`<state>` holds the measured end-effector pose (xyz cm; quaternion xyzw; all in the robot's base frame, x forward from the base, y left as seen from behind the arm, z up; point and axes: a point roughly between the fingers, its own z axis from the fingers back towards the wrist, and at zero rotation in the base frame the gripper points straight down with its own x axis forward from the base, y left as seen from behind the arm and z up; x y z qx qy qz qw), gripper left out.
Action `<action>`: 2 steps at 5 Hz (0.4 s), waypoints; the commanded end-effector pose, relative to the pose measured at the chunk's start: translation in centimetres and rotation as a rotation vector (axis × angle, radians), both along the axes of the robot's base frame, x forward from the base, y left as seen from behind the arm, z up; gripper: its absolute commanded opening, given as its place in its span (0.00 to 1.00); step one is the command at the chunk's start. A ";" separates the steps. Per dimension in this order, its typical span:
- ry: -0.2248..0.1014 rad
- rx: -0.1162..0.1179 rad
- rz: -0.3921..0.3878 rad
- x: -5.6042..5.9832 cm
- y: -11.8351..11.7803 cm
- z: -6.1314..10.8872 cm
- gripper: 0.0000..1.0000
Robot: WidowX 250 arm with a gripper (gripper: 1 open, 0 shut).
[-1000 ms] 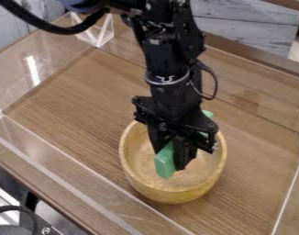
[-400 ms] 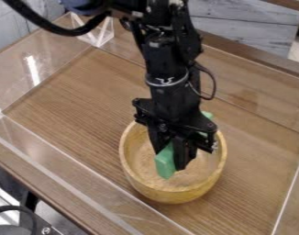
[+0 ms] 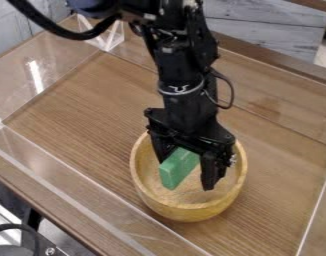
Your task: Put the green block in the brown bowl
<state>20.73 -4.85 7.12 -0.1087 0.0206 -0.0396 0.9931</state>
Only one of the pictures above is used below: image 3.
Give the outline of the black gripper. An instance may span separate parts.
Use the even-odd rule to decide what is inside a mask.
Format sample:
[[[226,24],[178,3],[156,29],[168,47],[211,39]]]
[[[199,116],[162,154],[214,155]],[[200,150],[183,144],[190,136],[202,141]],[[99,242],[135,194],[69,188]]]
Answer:
[[[231,166],[235,137],[216,121],[218,101],[215,88],[159,90],[163,108],[147,108],[148,134],[154,152],[163,162],[178,147],[200,156],[200,181],[204,191],[215,188]]]

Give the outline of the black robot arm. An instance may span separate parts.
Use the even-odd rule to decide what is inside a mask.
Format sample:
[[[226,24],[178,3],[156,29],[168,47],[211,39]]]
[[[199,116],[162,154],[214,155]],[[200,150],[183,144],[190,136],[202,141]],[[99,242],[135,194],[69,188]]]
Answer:
[[[232,164],[235,137],[218,122],[212,64],[218,42],[207,27],[202,0],[68,0],[79,14],[126,21],[144,41],[158,70],[162,108],[148,108],[147,132],[160,161],[183,148],[199,156],[200,183],[215,188]]]

